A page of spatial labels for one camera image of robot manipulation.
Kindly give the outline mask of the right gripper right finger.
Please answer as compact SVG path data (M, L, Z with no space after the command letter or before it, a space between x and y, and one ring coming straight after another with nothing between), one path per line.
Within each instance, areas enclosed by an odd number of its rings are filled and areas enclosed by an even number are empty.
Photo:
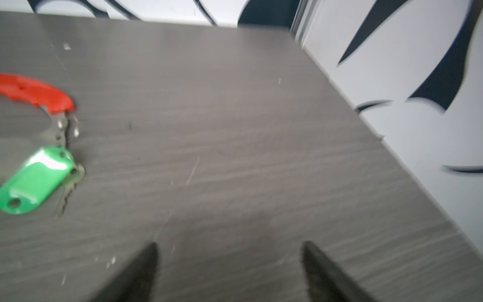
M376 302L312 241L303 243L301 262L311 301Z

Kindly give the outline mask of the silver keyring with red tag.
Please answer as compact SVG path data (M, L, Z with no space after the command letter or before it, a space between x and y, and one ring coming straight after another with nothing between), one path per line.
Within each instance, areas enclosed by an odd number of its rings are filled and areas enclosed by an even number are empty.
M1 96L44 110L51 124L38 139L46 145L67 147L68 115L74 113L75 104L66 93L35 79L2 74Z

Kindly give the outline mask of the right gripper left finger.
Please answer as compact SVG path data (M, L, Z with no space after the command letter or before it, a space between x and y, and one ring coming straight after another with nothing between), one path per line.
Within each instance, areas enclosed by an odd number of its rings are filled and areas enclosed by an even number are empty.
M150 242L93 294L89 301L149 301L159 264L158 244Z

